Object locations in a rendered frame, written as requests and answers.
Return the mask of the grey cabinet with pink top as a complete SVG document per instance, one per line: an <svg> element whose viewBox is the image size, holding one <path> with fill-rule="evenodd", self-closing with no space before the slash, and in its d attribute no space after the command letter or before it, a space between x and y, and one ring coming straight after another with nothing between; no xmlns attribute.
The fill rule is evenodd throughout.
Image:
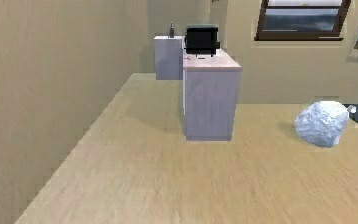
<svg viewBox="0 0 358 224"><path fill-rule="evenodd" d="M225 51L183 55L184 134L187 141L230 141L242 67Z"/></svg>

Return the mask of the small grey cabinet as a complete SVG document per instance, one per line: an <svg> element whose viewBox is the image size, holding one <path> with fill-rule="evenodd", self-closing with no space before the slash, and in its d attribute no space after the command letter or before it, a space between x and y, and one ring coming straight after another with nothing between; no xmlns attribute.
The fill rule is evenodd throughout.
<svg viewBox="0 0 358 224"><path fill-rule="evenodd" d="M154 38L157 80L181 80L183 73L183 36Z"/></svg>

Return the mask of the black toaster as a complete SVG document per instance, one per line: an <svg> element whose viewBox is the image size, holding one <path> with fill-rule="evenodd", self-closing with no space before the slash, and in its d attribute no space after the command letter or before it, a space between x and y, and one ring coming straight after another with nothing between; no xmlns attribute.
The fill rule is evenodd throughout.
<svg viewBox="0 0 358 224"><path fill-rule="evenodd" d="M210 55L213 57L220 48L218 27L211 24L188 25L185 35L187 54Z"/></svg>

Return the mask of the white crumpled bag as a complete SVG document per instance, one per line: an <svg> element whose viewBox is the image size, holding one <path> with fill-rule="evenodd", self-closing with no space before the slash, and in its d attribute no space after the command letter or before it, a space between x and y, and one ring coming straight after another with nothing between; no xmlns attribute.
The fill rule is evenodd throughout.
<svg viewBox="0 0 358 224"><path fill-rule="evenodd" d="M307 143L321 148L339 144L354 105L344 106L337 101L318 101L305 108L294 121L297 135Z"/></svg>

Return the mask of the brown framed window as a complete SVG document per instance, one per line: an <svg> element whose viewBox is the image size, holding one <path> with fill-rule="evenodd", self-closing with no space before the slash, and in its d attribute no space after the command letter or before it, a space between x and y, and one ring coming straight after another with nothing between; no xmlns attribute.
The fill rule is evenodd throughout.
<svg viewBox="0 0 358 224"><path fill-rule="evenodd" d="M341 41L352 0L262 0L256 41Z"/></svg>

